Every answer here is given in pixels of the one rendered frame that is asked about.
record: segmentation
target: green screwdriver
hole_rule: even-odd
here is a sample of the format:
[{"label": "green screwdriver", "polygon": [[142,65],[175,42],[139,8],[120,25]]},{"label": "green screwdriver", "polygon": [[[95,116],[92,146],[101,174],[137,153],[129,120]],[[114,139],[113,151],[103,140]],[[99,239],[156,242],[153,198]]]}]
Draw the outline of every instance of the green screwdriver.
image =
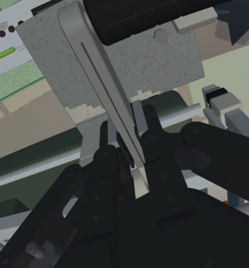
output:
[{"label": "green screwdriver", "polygon": [[14,47],[11,47],[11,48],[9,48],[9,49],[1,52],[0,53],[0,59],[3,58],[3,57],[5,57],[5,56],[7,56],[7,55],[9,55],[9,54],[11,54],[11,53],[13,53],[13,52],[15,52],[15,48]]}]

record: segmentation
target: black cylinder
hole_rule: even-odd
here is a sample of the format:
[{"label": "black cylinder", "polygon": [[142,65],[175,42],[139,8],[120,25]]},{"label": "black cylinder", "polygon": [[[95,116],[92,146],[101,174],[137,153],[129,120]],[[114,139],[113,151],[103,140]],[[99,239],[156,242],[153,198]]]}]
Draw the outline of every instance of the black cylinder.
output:
[{"label": "black cylinder", "polygon": [[84,8],[104,45],[112,45],[206,8],[231,0],[84,0]]}]

